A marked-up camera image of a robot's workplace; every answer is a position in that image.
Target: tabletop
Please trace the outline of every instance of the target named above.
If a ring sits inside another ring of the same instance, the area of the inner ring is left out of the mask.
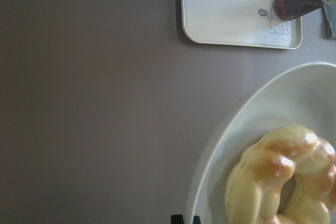
[[[197,44],[181,0],[0,0],[1,223],[170,223],[256,85],[336,63],[322,10],[294,50]]]

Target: bread ring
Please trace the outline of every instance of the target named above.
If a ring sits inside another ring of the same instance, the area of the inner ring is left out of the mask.
[[[336,205],[335,151],[301,126],[281,127],[248,147],[225,188],[230,224],[329,224]],[[293,193],[277,213],[281,189],[292,176]]]

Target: tray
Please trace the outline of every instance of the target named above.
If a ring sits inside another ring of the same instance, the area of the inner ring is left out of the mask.
[[[182,24],[196,43],[296,49],[301,18],[279,19],[273,0],[181,0]]]
[[[300,65],[254,89],[207,142],[189,189],[185,224],[228,224],[224,189],[228,174],[248,146],[284,125],[301,124],[336,147],[336,66]],[[336,209],[331,222],[336,223]]]

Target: rectangular tray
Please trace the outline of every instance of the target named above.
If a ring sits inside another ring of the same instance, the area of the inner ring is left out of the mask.
[[[187,37],[204,44],[296,49],[301,18],[279,19],[274,0],[182,0]]]

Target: gray cloth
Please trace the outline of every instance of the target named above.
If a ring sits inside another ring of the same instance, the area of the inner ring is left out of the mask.
[[[325,34],[329,39],[336,39],[336,4],[324,6]]]

